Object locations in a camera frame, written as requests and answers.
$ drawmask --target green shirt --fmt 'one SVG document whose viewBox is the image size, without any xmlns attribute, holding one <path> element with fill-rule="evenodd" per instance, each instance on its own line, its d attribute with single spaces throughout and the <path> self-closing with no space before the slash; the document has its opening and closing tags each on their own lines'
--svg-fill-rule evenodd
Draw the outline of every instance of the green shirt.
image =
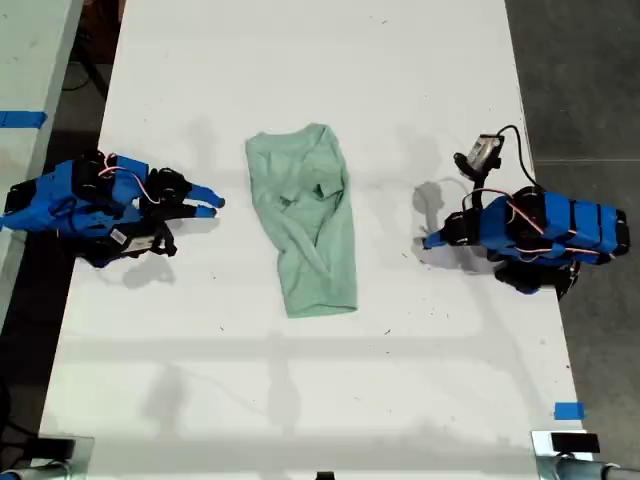
<svg viewBox="0 0 640 480">
<path fill-rule="evenodd" d="M 289 317 L 357 309 L 349 175 L 326 125 L 247 141 L 253 205 L 279 250 Z"/>
</svg>

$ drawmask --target blue tape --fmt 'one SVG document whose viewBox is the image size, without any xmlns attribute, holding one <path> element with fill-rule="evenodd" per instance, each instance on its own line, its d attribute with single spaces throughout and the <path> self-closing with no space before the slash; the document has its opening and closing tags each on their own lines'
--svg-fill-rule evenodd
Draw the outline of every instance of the blue tape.
<svg viewBox="0 0 640 480">
<path fill-rule="evenodd" d="M 196 218 L 214 218 L 215 216 L 216 211 L 213 208 L 203 207 L 202 205 L 196 207 L 196 213 L 194 215 Z"/>
<path fill-rule="evenodd" d="M 582 402 L 556 402 L 554 418 L 556 420 L 584 420 L 584 404 Z"/>
<path fill-rule="evenodd" d="M 46 121 L 45 112 L 0 111 L 0 128 L 40 128 Z"/>
<path fill-rule="evenodd" d="M 573 211 L 576 218 L 576 234 L 567 243 L 581 248 L 593 248 L 600 243 L 598 205 L 576 201 Z"/>
<path fill-rule="evenodd" d="M 618 239 L 616 238 L 616 224 L 618 222 L 618 212 L 613 207 L 606 205 L 600 205 L 601 212 L 601 224 L 602 224 L 602 239 L 598 250 L 602 253 L 612 253 L 618 246 Z"/>
<path fill-rule="evenodd" d="M 423 240 L 422 240 L 422 246 L 424 248 L 434 248 L 434 247 L 441 247 L 443 245 L 446 245 L 447 242 L 445 242 L 444 240 L 442 240 L 442 237 L 440 235 L 440 232 L 433 232 L 430 233 L 429 235 L 427 235 Z"/>
<path fill-rule="evenodd" d="M 201 185 L 191 184 L 191 190 L 187 194 L 189 200 L 198 200 L 207 202 L 215 208 L 224 207 L 224 200 L 220 198 L 213 190 Z"/>
<path fill-rule="evenodd" d="M 542 235 L 549 240 L 564 235 L 571 228 L 571 207 L 569 199 L 557 193 L 544 192 L 547 226 Z"/>
<path fill-rule="evenodd" d="M 562 254 L 566 251 L 566 248 L 564 247 L 564 245 L 560 244 L 560 243 L 552 243 L 551 244 L 551 251 L 547 252 L 547 253 L 543 253 L 542 256 L 544 258 L 558 258 L 560 256 L 562 256 Z"/>
</svg>

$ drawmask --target cable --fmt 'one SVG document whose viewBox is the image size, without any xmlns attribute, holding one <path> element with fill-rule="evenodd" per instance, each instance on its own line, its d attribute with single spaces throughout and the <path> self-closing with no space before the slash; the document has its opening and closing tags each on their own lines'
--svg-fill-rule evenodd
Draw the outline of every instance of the cable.
<svg viewBox="0 0 640 480">
<path fill-rule="evenodd" d="M 18 463 L 20 463 L 22 460 L 24 460 L 24 455 L 20 455 L 18 458 L 16 458 L 11 463 L 11 465 L 9 465 L 9 468 L 7 468 L 7 470 L 14 470 L 18 466 Z"/>
<path fill-rule="evenodd" d="M 531 263 L 531 262 L 534 262 L 534 261 L 535 261 L 539 256 L 540 256 L 540 255 L 536 255 L 535 257 L 530 258 L 529 260 L 527 260 L 526 258 L 522 258 L 522 255 L 521 255 L 521 256 L 519 256 L 518 258 L 520 259 L 520 261 L 521 261 L 521 262 L 524 262 L 524 263 Z"/>
<path fill-rule="evenodd" d="M 524 172 L 524 174 L 526 175 L 526 177 L 529 179 L 531 183 L 533 183 L 536 187 L 540 188 L 541 190 L 544 190 L 544 188 L 542 188 L 540 184 L 533 179 L 533 177 L 529 174 L 529 172 L 524 166 L 524 159 L 522 158 L 522 139 L 520 138 L 520 130 L 518 130 L 518 127 L 516 127 L 515 125 L 507 125 L 506 127 L 502 127 L 500 130 L 498 130 L 498 133 L 496 133 L 496 136 L 501 135 L 506 130 L 513 130 L 516 134 L 516 140 L 518 141 L 518 159 L 520 160 L 520 168 L 522 168 L 522 171 Z"/>
<path fill-rule="evenodd" d="M 466 194 L 464 197 L 462 197 L 462 211 L 464 212 L 466 210 L 466 206 L 464 204 L 465 200 L 467 198 L 469 198 L 471 195 L 474 194 L 474 192 L 494 192 L 494 193 L 499 193 L 501 195 L 505 195 L 506 197 L 509 198 L 509 200 L 513 200 L 513 197 L 511 196 L 511 194 L 505 192 L 504 190 L 497 190 L 495 188 L 476 188 L 475 190 L 471 191 L 471 193 Z M 509 220 L 507 223 L 511 223 L 513 222 L 513 220 L 515 219 L 515 215 L 516 212 L 522 217 L 524 218 L 529 225 L 531 225 L 540 235 L 542 235 L 544 233 L 544 229 L 542 229 L 540 226 L 538 226 L 538 224 L 526 213 L 524 213 L 522 210 L 520 210 L 518 207 L 516 207 L 511 201 L 507 201 L 507 205 L 509 205 L 511 207 L 511 220 Z"/>
<path fill-rule="evenodd" d="M 17 423 L 12 422 L 11 420 L 7 420 L 7 427 L 13 428 L 14 430 L 17 430 L 18 432 L 26 435 L 27 437 L 37 437 L 38 436 L 34 432 L 32 432 L 30 430 L 27 430 L 24 427 L 21 427 L 20 425 L 18 425 Z"/>
<path fill-rule="evenodd" d="M 109 155 L 104 157 L 104 168 L 109 168 L 109 160 L 111 160 L 112 158 L 118 158 L 118 156 L 115 153 L 110 153 Z"/>
<path fill-rule="evenodd" d="M 544 229 L 542 227 L 540 227 L 535 222 L 535 220 L 533 220 L 533 218 L 531 218 L 529 215 L 527 215 L 522 210 L 520 210 L 518 207 L 516 207 L 511 202 L 513 200 L 513 196 L 511 194 L 505 192 L 504 190 L 498 190 L 498 189 L 495 189 L 495 188 L 476 188 L 475 190 L 471 191 L 471 193 L 468 193 L 464 197 L 462 197 L 462 211 L 463 212 L 466 210 L 465 200 L 467 198 L 469 198 L 471 195 L 473 195 L 475 192 L 494 192 L 494 193 L 499 193 L 501 195 L 506 196 L 507 198 L 509 198 L 509 200 L 507 200 L 507 205 L 509 205 L 511 207 L 511 211 L 512 211 L 511 220 L 509 220 L 507 223 L 513 222 L 513 219 L 515 218 L 515 214 L 518 213 L 518 215 L 520 215 L 522 218 L 524 218 L 529 223 L 529 225 L 531 225 L 540 235 L 544 234 Z M 569 232 L 573 233 L 574 235 L 577 234 L 577 232 L 574 229 L 570 229 Z M 516 250 L 521 252 L 521 253 L 549 253 L 551 251 L 550 248 L 539 248 L 539 249 L 536 249 L 536 250 L 524 250 L 524 249 L 517 248 L 517 247 L 516 247 Z M 584 249 L 584 248 L 565 247 L 565 250 L 568 251 L 568 252 L 574 252 L 574 253 L 588 253 L 588 254 L 592 254 L 592 255 L 600 255 L 600 252 L 597 252 L 595 250 L 588 250 L 588 249 Z"/>
<path fill-rule="evenodd" d="M 90 81 L 91 81 L 91 79 L 89 77 L 87 77 L 87 79 L 84 82 L 82 82 L 80 85 L 78 85 L 76 87 L 63 88 L 62 91 L 63 92 L 75 92 L 76 90 L 80 90 L 81 88 L 84 88 L 87 85 L 89 85 Z"/>
<path fill-rule="evenodd" d="M 535 250 L 526 250 L 524 248 L 515 247 L 515 249 L 521 253 L 549 253 L 551 252 L 550 248 L 537 248 Z M 574 253 L 589 253 L 592 255 L 600 255 L 600 252 L 596 252 L 595 250 L 587 250 L 585 248 L 574 248 L 574 247 L 565 247 L 567 252 Z"/>
<path fill-rule="evenodd" d="M 102 171 L 100 171 L 98 173 L 98 176 L 103 177 L 107 173 L 114 172 L 116 170 L 123 170 L 123 171 L 128 172 L 131 175 L 133 175 L 135 177 L 136 181 L 138 182 L 138 185 L 140 186 L 140 190 L 142 190 L 142 193 L 144 193 L 144 196 L 147 197 L 147 200 L 149 200 L 154 205 L 159 205 L 160 204 L 160 200 L 154 200 L 153 198 L 151 198 L 149 196 L 149 193 L 147 192 L 147 189 L 144 188 L 144 184 L 142 183 L 142 180 L 140 180 L 140 177 L 138 176 L 138 174 L 136 172 L 134 172 L 133 170 L 129 170 L 128 168 L 124 168 L 124 167 L 106 167 L 104 170 L 102 170 Z"/>
<path fill-rule="evenodd" d="M 5 448 L 15 448 L 17 450 L 20 450 L 22 453 L 20 453 L 17 457 L 17 459 L 14 461 L 14 463 L 17 463 L 20 461 L 20 459 L 22 457 L 24 457 L 24 452 L 26 450 L 26 444 L 21 444 L 21 443 L 8 443 L 8 442 L 2 442 L 0 444 L 0 455 L 4 455 L 4 450 Z M 4 471 L 4 467 L 3 465 L 0 464 L 0 471 Z"/>
</svg>

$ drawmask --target black wire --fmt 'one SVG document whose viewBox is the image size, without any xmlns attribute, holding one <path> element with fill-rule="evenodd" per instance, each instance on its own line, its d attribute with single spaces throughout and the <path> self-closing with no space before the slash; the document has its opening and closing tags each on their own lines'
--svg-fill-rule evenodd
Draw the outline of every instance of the black wire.
<svg viewBox="0 0 640 480">
<path fill-rule="evenodd" d="M 522 139 L 520 138 L 520 130 L 518 130 L 518 127 L 516 127 L 515 125 L 507 125 L 506 127 L 503 127 L 500 130 L 498 130 L 498 133 L 496 133 L 496 136 L 501 135 L 503 132 L 510 129 L 515 132 L 516 140 L 518 141 L 518 159 L 520 160 L 520 168 L 522 168 L 522 171 L 524 172 L 524 174 L 527 176 L 527 178 L 531 183 L 533 183 L 539 189 L 544 190 L 544 188 L 542 188 L 540 184 L 533 179 L 533 177 L 529 174 L 529 172 L 524 166 L 524 159 L 522 158 Z"/>
<path fill-rule="evenodd" d="M 89 85 L 89 82 L 91 82 L 91 78 L 87 77 L 85 79 L 85 81 L 82 82 L 80 85 L 78 85 L 76 87 L 63 88 L 62 91 L 63 92 L 75 92 L 76 90 L 80 90 L 81 88 L 84 88 L 87 85 Z"/>
<path fill-rule="evenodd" d="M 7 470 L 13 470 L 14 468 L 16 468 L 21 460 L 24 460 L 24 455 L 20 455 L 18 458 L 16 458 L 13 463 L 9 465 L 9 468 L 7 468 Z"/>
<path fill-rule="evenodd" d="M 26 443 L 12 443 L 12 442 L 2 442 L 0 443 L 0 450 L 3 448 L 20 448 L 22 450 L 25 449 L 25 447 L 27 446 Z"/>
<path fill-rule="evenodd" d="M 27 437 L 37 437 L 38 436 L 34 432 L 32 432 L 30 430 L 27 430 L 24 427 L 21 427 L 20 425 L 18 425 L 17 423 L 12 422 L 11 420 L 7 420 L 7 427 L 13 428 L 14 430 L 17 430 L 18 432 L 26 435 Z"/>
<path fill-rule="evenodd" d="M 0 379 L 0 401 L 2 402 L 2 410 L 0 411 L 0 440 L 2 433 L 9 423 L 9 414 L 11 413 L 11 394 L 7 385 Z"/>
</svg>

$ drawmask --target white label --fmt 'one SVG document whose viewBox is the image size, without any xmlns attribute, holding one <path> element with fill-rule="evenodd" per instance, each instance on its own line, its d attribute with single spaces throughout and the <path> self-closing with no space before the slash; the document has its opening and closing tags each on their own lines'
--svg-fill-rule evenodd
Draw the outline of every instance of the white label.
<svg viewBox="0 0 640 480">
<path fill-rule="evenodd" d="M 127 237 L 125 236 L 125 234 L 122 233 L 117 228 L 114 228 L 113 230 L 111 230 L 111 233 L 109 234 L 109 236 L 113 238 L 116 242 L 118 242 L 120 245 L 124 245 L 124 242 L 127 241 Z"/>
<path fill-rule="evenodd" d="M 155 236 L 151 235 L 149 237 L 138 237 L 131 240 L 131 243 L 126 248 L 125 252 L 136 252 L 138 250 L 149 250 L 151 245 L 153 245 L 153 240 Z"/>
</svg>

